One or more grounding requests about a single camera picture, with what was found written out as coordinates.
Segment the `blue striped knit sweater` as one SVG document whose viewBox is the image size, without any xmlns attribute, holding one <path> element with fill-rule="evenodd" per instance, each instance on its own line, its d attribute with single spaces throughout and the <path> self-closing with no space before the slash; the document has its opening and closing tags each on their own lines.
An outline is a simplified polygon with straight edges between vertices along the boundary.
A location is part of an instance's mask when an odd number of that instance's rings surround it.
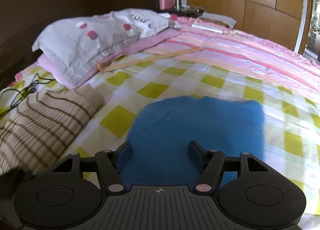
<svg viewBox="0 0 320 230">
<path fill-rule="evenodd" d="M 125 186 L 192 187 L 200 177 L 188 156 L 192 140 L 205 150 L 218 150 L 226 156 L 250 152 L 263 159 L 263 107 L 253 100 L 164 99 L 137 114 L 127 140 L 132 155 L 119 167 Z"/>
</svg>

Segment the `beige brown striped folded sweater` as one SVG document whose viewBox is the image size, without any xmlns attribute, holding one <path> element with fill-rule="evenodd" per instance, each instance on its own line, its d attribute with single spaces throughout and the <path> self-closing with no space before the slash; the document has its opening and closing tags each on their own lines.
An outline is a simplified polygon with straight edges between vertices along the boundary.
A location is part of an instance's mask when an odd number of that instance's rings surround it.
<svg viewBox="0 0 320 230">
<path fill-rule="evenodd" d="M 29 95 L 1 129 L 1 174 L 49 168 L 103 104 L 103 96 L 89 84 Z"/>
</svg>

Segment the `yellow white checkered bedsheet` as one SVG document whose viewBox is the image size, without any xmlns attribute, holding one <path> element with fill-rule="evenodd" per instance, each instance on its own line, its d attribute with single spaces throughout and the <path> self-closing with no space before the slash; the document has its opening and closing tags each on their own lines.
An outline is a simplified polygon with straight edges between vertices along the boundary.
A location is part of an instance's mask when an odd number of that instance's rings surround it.
<svg viewBox="0 0 320 230">
<path fill-rule="evenodd" d="M 318 103 L 263 79 L 176 58 L 99 73 L 87 84 L 105 104 L 71 145 L 83 154 L 119 144 L 137 113 L 155 101 L 189 95 L 259 102 L 265 114 L 265 160 L 304 191 L 301 227 L 319 229 Z"/>
</svg>

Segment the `pink pillow under white pillow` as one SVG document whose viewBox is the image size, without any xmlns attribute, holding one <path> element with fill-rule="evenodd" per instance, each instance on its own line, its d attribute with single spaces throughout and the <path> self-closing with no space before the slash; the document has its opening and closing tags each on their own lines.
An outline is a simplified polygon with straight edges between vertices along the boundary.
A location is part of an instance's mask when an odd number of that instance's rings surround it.
<svg viewBox="0 0 320 230">
<path fill-rule="evenodd" d="M 143 38 L 139 41 L 125 47 L 123 49 L 117 49 L 114 54 L 110 54 L 108 56 L 104 56 L 104 58 L 100 61 L 100 63 L 105 67 L 109 65 L 111 62 L 117 60 L 121 56 L 134 54 L 140 51 L 144 51 L 146 49 L 152 48 L 169 38 L 176 37 L 181 33 L 176 29 L 165 29 L 161 31 L 155 36 Z M 53 74 L 54 78 L 62 85 L 66 86 L 68 89 L 75 89 L 82 86 L 85 82 L 87 82 L 90 78 L 95 76 L 95 74 L 99 73 L 97 66 L 94 63 L 94 66 L 91 67 L 89 71 L 80 75 L 80 80 L 75 84 L 70 84 L 65 78 L 62 77 L 62 73 L 58 71 L 57 67 L 55 67 L 45 54 L 41 54 L 41 56 L 37 59 L 36 64 L 46 71 Z"/>
</svg>

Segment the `pink striped quilt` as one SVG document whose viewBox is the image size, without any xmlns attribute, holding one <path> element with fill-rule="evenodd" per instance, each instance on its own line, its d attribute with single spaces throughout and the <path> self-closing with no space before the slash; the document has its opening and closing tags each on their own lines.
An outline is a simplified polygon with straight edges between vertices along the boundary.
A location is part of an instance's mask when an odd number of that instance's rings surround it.
<svg viewBox="0 0 320 230">
<path fill-rule="evenodd" d="M 181 25 L 180 35 L 147 49 L 147 52 L 164 54 L 203 48 L 203 51 L 182 59 L 282 86 L 319 103 L 319 65 L 314 61 L 241 30 L 222 28 L 219 34 L 194 28 L 195 18 L 176 17 L 176 21 Z"/>
</svg>

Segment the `white pillow with pink dots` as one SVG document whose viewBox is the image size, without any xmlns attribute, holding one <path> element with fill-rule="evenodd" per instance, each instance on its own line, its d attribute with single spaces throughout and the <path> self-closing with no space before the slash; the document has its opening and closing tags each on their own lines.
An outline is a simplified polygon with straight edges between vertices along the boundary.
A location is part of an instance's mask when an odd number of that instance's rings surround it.
<svg viewBox="0 0 320 230">
<path fill-rule="evenodd" d="M 170 19 L 146 9 L 61 19 L 43 29 L 31 50 L 41 50 L 62 77 L 75 85 L 80 75 L 89 71 L 94 63 L 100 63 L 105 55 L 155 36 L 170 26 Z"/>
</svg>

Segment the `white folded cloth on nightstand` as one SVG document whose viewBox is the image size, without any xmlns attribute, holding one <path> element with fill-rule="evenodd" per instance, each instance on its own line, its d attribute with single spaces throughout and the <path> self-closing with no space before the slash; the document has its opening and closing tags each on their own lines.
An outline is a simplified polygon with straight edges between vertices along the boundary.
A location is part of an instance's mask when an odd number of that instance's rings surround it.
<svg viewBox="0 0 320 230">
<path fill-rule="evenodd" d="M 219 25 L 223 25 L 227 28 L 234 28 L 234 26 L 236 25 L 237 21 L 235 19 L 233 19 L 232 17 L 228 17 L 225 15 L 219 15 L 219 14 L 215 14 L 215 13 L 207 13 L 204 12 L 199 19 L 207 21 L 207 22 L 212 22 L 212 23 L 216 23 Z"/>
</svg>

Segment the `pink storage box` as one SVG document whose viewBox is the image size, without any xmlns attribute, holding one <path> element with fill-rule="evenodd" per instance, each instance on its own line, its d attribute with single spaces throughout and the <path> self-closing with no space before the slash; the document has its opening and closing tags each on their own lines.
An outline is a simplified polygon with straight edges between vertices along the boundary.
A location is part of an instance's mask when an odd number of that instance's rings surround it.
<svg viewBox="0 0 320 230">
<path fill-rule="evenodd" d="M 161 10 L 172 9 L 175 0 L 159 0 L 159 7 Z"/>
</svg>

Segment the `steel thermos cup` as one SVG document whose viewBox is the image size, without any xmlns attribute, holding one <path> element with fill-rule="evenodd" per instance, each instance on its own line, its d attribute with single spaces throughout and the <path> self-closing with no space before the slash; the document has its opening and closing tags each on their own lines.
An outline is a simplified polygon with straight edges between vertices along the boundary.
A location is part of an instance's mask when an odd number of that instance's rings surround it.
<svg viewBox="0 0 320 230">
<path fill-rule="evenodd" d="M 174 0 L 174 9 L 175 9 L 176 11 L 179 11 L 180 8 L 181 8 L 181 6 L 182 6 L 181 0 Z"/>
</svg>

